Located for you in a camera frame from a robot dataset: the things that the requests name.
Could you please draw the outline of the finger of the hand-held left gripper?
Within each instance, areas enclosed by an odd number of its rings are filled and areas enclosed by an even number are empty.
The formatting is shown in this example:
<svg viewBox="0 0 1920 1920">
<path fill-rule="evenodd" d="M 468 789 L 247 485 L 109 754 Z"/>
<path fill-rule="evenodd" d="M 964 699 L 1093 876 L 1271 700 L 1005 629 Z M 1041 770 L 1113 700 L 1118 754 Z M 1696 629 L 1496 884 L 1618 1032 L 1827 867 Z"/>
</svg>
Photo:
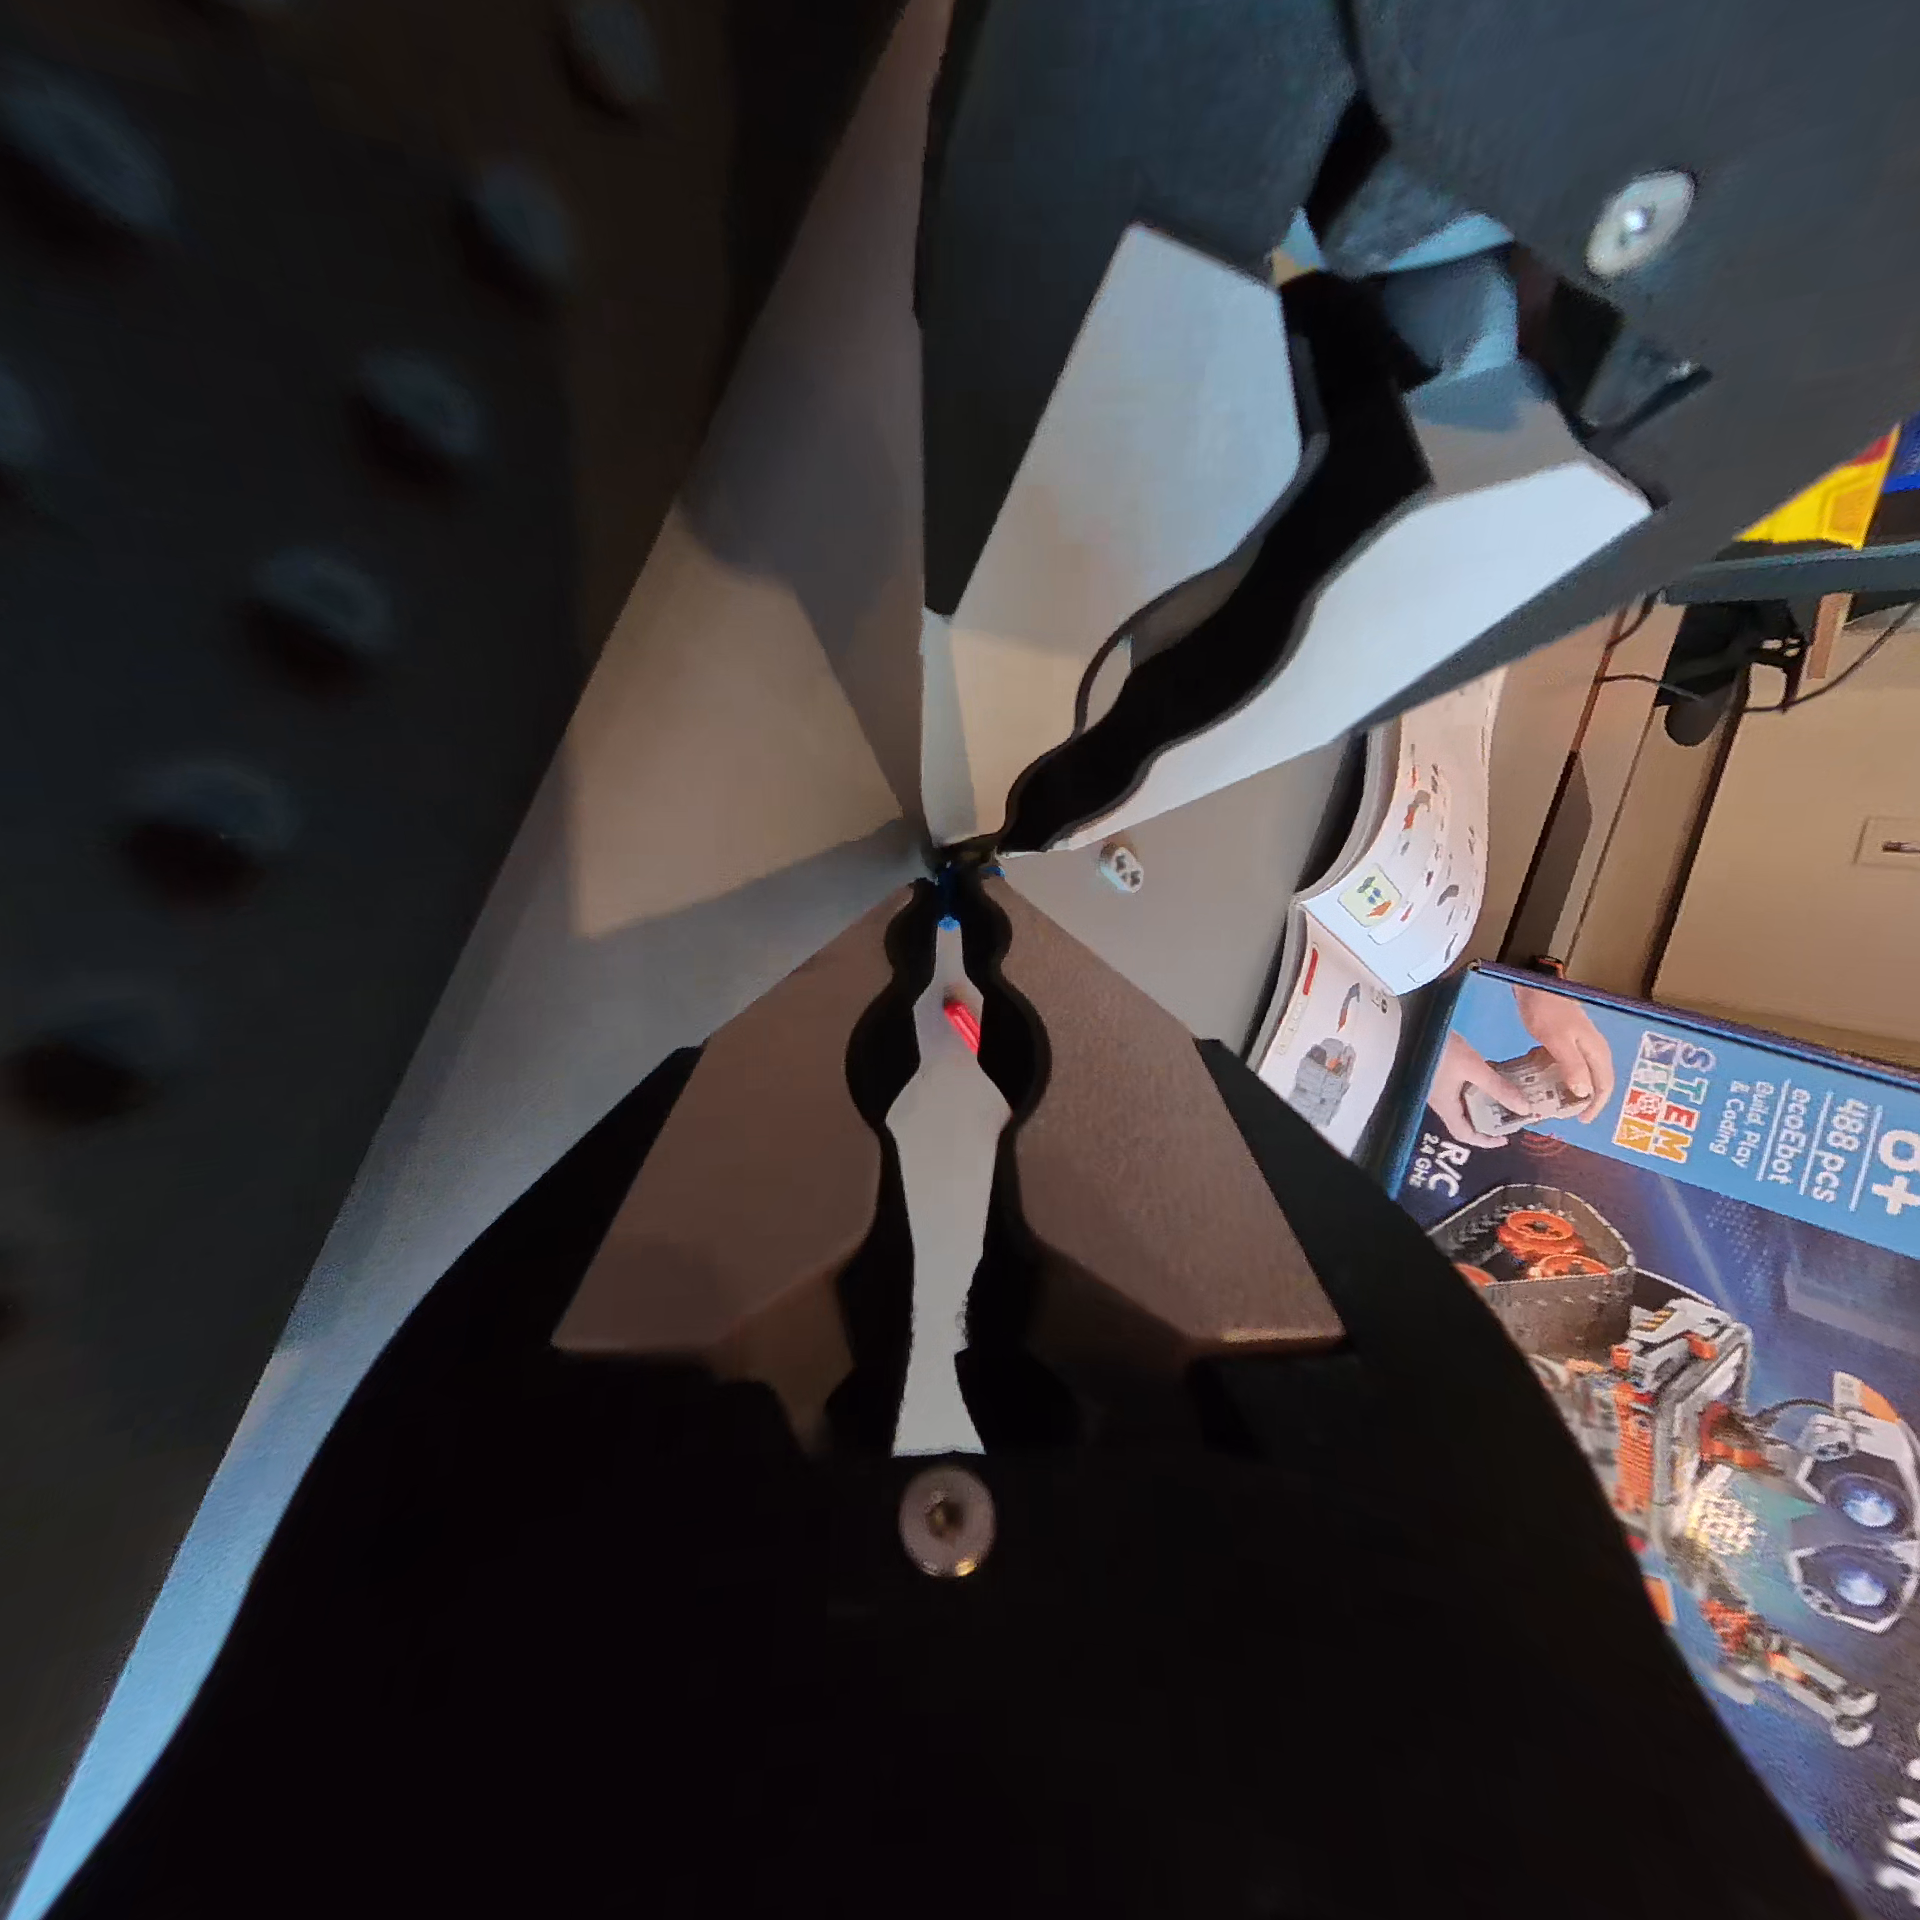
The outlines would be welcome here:
<svg viewBox="0 0 1920 1920">
<path fill-rule="evenodd" d="M 1240 551 L 1133 629 L 1102 720 L 1011 789 L 996 854 L 1341 741 L 1648 525 L 1518 353 L 1512 279 L 1291 279 L 1305 450 Z"/>
<path fill-rule="evenodd" d="M 1305 479 L 1283 294 L 1321 264 L 1300 234 L 1271 264 L 1283 282 L 1154 225 L 1118 240 L 958 611 L 922 611 L 936 845 L 1011 845 L 1013 783 L 1118 689 L 1113 655 L 1170 662 Z"/>
</svg>

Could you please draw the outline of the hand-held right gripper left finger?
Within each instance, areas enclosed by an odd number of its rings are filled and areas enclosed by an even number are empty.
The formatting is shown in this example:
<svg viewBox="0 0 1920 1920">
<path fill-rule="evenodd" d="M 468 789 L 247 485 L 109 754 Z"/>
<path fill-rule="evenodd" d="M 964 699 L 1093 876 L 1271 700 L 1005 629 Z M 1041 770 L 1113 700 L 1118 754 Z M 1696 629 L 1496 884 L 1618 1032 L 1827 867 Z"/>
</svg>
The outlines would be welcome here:
<svg viewBox="0 0 1920 1920">
<path fill-rule="evenodd" d="M 911 884 L 715 1026 L 552 1345 L 767 1387 L 806 1449 L 893 1449 L 918 1256 L 888 1116 L 928 982 Z"/>
</svg>

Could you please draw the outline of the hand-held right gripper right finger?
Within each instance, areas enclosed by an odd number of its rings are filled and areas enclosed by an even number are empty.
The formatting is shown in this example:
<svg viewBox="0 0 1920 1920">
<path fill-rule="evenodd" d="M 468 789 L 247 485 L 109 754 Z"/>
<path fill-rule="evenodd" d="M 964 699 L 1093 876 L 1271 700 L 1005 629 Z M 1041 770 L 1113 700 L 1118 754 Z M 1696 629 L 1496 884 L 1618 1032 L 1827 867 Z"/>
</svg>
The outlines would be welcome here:
<svg viewBox="0 0 1920 1920">
<path fill-rule="evenodd" d="M 1011 1100 L 970 1282 L 982 1446 L 1189 1437 L 1219 1374 L 1332 1357 L 1341 1310 L 1203 1037 L 1005 876 L 970 876 L 970 982 Z"/>
</svg>

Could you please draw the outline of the open white instruction booklet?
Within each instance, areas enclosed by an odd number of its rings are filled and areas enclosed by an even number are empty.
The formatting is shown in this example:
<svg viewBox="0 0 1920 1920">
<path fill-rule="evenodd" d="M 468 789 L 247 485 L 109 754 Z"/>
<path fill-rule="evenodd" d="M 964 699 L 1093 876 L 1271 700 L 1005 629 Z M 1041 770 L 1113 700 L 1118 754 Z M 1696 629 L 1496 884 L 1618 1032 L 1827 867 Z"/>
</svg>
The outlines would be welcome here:
<svg viewBox="0 0 1920 1920">
<path fill-rule="evenodd" d="M 1341 1156 L 1359 1156 L 1402 1047 L 1402 998 L 1465 948 L 1490 870 L 1503 672 L 1365 737 L 1359 811 L 1291 892 L 1249 1064 Z"/>
</svg>

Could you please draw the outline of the yellow blue box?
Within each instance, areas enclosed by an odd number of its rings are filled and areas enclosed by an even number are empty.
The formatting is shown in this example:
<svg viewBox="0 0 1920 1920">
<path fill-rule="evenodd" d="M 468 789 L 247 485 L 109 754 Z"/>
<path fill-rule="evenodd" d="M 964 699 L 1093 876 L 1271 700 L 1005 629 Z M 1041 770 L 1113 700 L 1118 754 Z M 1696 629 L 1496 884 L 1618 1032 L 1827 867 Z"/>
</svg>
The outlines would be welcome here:
<svg viewBox="0 0 1920 1920">
<path fill-rule="evenodd" d="M 1848 463 L 1827 473 L 1765 525 L 1738 532 L 1738 546 L 1900 546 L 1920 531 L 1920 420 L 1878 438 Z"/>
</svg>

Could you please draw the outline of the blue robot kit box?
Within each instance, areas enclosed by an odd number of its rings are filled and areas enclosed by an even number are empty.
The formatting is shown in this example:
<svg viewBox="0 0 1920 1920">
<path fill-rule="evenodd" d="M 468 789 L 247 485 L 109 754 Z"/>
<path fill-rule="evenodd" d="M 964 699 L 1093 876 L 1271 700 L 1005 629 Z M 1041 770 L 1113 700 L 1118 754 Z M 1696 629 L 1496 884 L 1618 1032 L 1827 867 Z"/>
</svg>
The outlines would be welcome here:
<svg viewBox="0 0 1920 1920">
<path fill-rule="evenodd" d="M 1914 1075 L 1465 971 L 1392 1198 L 1530 1357 L 1857 1913 L 1920 1913 Z"/>
</svg>

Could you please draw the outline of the black perforated chair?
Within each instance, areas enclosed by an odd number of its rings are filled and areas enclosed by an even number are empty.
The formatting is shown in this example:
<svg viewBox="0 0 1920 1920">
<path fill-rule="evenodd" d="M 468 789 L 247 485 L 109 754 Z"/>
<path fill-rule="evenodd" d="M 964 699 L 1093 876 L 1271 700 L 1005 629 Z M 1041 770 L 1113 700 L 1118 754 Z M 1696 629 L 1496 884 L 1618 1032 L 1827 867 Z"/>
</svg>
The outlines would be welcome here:
<svg viewBox="0 0 1920 1920">
<path fill-rule="evenodd" d="M 6 1894 L 897 6 L 6 6 Z"/>
</svg>

